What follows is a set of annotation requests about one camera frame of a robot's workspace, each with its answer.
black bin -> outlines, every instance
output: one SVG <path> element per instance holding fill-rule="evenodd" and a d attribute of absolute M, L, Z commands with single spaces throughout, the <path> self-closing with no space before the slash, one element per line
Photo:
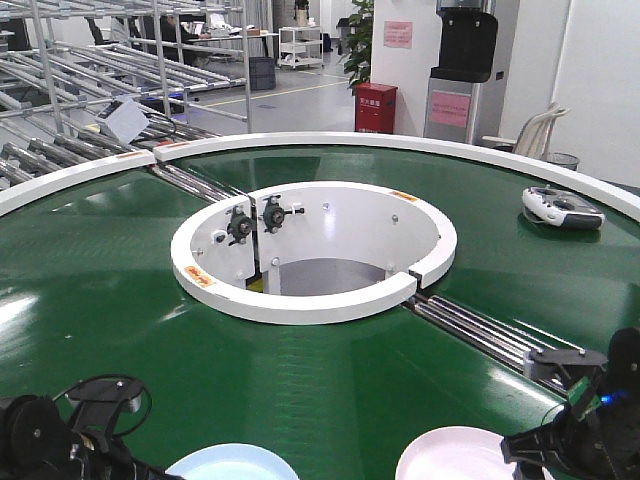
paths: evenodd
<path fill-rule="evenodd" d="M 249 57 L 249 85 L 251 90 L 276 88 L 276 64 L 271 57 Z"/>

pink sign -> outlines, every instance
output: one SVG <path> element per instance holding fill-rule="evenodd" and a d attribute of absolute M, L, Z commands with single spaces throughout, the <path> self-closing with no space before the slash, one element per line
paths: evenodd
<path fill-rule="evenodd" d="M 431 95 L 429 121 L 465 128 L 470 106 L 471 95 L 434 91 Z"/>
<path fill-rule="evenodd" d="M 413 22 L 384 22 L 384 46 L 411 48 Z"/>

white chair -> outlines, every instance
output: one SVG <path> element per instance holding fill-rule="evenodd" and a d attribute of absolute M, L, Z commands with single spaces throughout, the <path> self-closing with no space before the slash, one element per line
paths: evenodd
<path fill-rule="evenodd" d="M 494 148 L 512 147 L 510 151 L 525 157 L 544 160 L 549 153 L 549 143 L 556 120 L 569 113 L 568 108 L 559 107 L 557 103 L 549 105 L 547 111 L 534 115 L 522 127 L 517 140 L 500 137 L 482 137 L 486 146 Z"/>

red fire extinguisher box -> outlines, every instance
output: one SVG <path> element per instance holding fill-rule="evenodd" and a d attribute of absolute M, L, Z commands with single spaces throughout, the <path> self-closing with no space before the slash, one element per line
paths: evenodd
<path fill-rule="evenodd" d="M 397 91 L 379 83 L 356 85 L 356 132 L 393 133 Z"/>

green leaves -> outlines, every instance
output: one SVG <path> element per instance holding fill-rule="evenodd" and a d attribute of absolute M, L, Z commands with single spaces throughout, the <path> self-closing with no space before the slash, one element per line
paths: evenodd
<path fill-rule="evenodd" d="M 373 39 L 373 0 L 351 0 L 358 11 L 349 16 L 353 31 L 347 35 L 351 50 L 344 64 L 344 73 L 350 73 L 349 88 L 368 82 L 371 77 L 371 42 Z"/>

